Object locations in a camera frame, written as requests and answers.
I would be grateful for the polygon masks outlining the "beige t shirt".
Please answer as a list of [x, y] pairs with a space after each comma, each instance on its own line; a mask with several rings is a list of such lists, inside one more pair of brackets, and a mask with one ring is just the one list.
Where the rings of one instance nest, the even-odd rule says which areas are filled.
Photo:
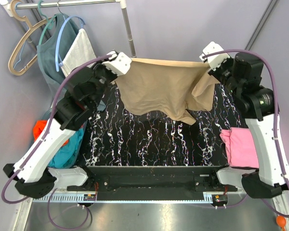
[[133, 58], [127, 74], [116, 79], [121, 101], [141, 116], [161, 111], [170, 119], [193, 125], [189, 111], [210, 111], [218, 80], [209, 64]]

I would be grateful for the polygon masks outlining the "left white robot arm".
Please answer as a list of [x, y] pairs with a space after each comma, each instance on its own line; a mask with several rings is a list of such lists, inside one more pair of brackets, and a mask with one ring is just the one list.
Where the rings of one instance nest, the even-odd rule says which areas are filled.
[[39, 199], [54, 188], [79, 186], [88, 191], [94, 186], [88, 170], [74, 166], [58, 169], [49, 167], [49, 163], [65, 141], [97, 112], [108, 85], [125, 73], [109, 62], [96, 62], [93, 67], [77, 67], [63, 81], [68, 89], [61, 100], [54, 99], [45, 130], [18, 162], [3, 168], [9, 181], [16, 181], [15, 188], [21, 195]]

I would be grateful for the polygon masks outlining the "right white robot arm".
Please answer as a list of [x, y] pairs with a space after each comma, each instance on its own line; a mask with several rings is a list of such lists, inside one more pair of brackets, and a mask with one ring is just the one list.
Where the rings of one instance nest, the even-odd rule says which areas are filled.
[[274, 74], [260, 55], [231, 49], [201, 56], [215, 77], [233, 96], [252, 134], [259, 167], [244, 170], [220, 169], [209, 178], [210, 187], [219, 191], [226, 184], [243, 188], [248, 196], [269, 199], [289, 191], [289, 165], [279, 129], [279, 105]]

